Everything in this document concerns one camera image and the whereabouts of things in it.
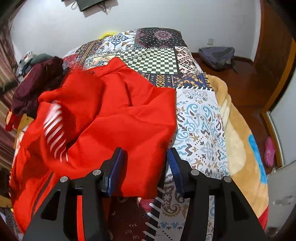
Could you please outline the patchwork patterned bedspread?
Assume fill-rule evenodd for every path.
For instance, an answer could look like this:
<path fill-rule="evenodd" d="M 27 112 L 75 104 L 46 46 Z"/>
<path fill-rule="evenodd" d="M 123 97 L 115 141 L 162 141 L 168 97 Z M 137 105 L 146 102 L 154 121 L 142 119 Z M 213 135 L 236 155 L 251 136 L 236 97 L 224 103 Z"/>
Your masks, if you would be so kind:
<path fill-rule="evenodd" d="M 84 70 L 120 58 L 157 90 L 171 91 L 151 109 L 157 120 L 172 122 L 170 146 L 193 169 L 210 178 L 229 175 L 221 112 L 208 77 L 193 59 L 181 32 L 169 28 L 140 28 L 103 37 L 72 49 L 65 67 Z M 119 197 L 111 202 L 112 240 L 179 240 L 185 225 L 189 199 L 176 189 L 167 161 L 152 166 L 158 194 L 153 199 Z"/>

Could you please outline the red zip jacket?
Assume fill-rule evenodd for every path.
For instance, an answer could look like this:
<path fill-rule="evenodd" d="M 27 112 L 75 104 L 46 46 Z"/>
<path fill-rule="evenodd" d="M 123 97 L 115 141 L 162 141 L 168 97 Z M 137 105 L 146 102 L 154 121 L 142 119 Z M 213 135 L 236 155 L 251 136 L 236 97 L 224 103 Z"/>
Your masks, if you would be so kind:
<path fill-rule="evenodd" d="M 119 58 L 89 70 L 74 69 L 63 84 L 39 97 L 11 171 L 16 223 L 26 232 L 33 216 L 61 177 L 82 178 L 120 147 L 125 160 L 116 197 L 155 198 L 157 175 L 175 132 L 151 109 L 171 91 L 157 90 Z"/>

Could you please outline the striped red beige curtain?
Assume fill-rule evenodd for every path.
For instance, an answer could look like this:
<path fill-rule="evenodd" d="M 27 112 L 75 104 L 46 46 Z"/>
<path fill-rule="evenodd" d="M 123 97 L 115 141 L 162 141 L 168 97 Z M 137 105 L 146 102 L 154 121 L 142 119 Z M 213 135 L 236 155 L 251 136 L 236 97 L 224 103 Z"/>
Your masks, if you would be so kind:
<path fill-rule="evenodd" d="M 6 114 L 12 106 L 14 90 L 18 85 L 18 63 L 11 40 L 11 21 L 1 23 L 1 168 L 11 169 L 14 157 L 15 131 L 8 132 Z"/>

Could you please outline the red plush toy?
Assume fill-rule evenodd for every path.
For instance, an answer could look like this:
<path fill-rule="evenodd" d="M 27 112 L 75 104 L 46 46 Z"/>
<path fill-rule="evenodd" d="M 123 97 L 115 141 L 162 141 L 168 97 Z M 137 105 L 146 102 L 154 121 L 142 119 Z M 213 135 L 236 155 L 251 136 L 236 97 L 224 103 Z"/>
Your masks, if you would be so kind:
<path fill-rule="evenodd" d="M 18 128 L 17 126 L 17 116 L 14 114 L 13 110 L 10 108 L 6 114 L 6 127 L 5 130 L 10 132 L 13 128 Z"/>

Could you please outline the dark maroon garment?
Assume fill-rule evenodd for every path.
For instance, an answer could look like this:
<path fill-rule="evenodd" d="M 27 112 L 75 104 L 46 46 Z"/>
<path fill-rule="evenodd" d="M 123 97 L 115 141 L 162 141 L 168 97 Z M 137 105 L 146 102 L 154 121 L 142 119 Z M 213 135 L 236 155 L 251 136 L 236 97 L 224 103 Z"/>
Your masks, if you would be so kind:
<path fill-rule="evenodd" d="M 26 114 L 36 118 L 39 96 L 45 91 L 60 87 L 65 74 L 63 59 L 59 57 L 34 65 L 13 95 L 13 113 L 16 116 Z"/>

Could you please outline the dark grey backpack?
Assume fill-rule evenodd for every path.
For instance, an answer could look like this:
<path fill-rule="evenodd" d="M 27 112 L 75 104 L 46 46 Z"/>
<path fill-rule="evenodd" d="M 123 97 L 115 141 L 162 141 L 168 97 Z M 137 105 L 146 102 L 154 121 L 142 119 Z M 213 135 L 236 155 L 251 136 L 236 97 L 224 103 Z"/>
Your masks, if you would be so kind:
<path fill-rule="evenodd" d="M 222 71 L 232 68 L 238 73 L 234 62 L 235 49 L 233 47 L 204 47 L 198 50 L 198 54 L 210 68 Z"/>

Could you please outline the pink slipper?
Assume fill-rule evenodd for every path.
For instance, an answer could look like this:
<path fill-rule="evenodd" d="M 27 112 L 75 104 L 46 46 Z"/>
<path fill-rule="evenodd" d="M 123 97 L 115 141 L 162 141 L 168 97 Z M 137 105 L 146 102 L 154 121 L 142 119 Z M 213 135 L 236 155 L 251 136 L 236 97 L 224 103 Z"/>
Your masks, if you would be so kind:
<path fill-rule="evenodd" d="M 264 163 L 268 167 L 274 165 L 275 147 L 271 137 L 268 137 L 265 142 Z"/>

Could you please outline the pile of folded clothes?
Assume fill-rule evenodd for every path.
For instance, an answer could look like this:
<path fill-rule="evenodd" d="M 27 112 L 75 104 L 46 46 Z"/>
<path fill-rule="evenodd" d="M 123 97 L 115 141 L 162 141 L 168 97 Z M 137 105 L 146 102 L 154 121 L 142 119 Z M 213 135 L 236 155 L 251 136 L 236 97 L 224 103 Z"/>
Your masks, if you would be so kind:
<path fill-rule="evenodd" d="M 16 77 L 23 76 L 23 73 L 30 66 L 32 59 L 36 57 L 36 54 L 33 54 L 32 51 L 27 52 L 18 64 L 18 68 L 16 70 Z"/>

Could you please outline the brown wooden wardrobe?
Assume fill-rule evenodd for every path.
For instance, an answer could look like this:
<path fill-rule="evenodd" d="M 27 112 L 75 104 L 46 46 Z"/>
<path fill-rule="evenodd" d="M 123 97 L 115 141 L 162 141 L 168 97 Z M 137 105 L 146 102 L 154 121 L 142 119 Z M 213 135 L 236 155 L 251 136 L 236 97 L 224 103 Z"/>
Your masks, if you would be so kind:
<path fill-rule="evenodd" d="M 260 1 L 260 34 L 254 66 L 273 89 L 262 113 L 272 111 L 286 92 L 295 70 L 295 40 L 273 1 Z"/>

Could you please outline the tan fleece blanket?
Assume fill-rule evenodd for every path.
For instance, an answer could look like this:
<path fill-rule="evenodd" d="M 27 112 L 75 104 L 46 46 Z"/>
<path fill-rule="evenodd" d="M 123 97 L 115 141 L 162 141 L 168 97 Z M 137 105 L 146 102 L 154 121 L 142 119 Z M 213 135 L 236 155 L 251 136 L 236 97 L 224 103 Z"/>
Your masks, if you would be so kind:
<path fill-rule="evenodd" d="M 226 83 L 213 75 L 207 77 L 214 89 L 222 115 L 230 176 L 253 208 L 262 228 L 265 229 L 269 198 L 267 175 L 258 145 L 246 120 L 232 103 Z"/>

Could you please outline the small black wall monitor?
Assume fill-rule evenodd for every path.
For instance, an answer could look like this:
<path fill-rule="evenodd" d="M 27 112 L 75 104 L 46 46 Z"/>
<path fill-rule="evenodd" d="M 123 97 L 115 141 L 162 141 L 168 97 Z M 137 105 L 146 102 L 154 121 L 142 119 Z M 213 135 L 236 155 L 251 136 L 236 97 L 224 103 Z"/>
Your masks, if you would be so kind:
<path fill-rule="evenodd" d="M 76 0 L 76 3 L 80 11 L 85 11 L 93 6 L 98 6 L 106 12 L 105 0 Z"/>

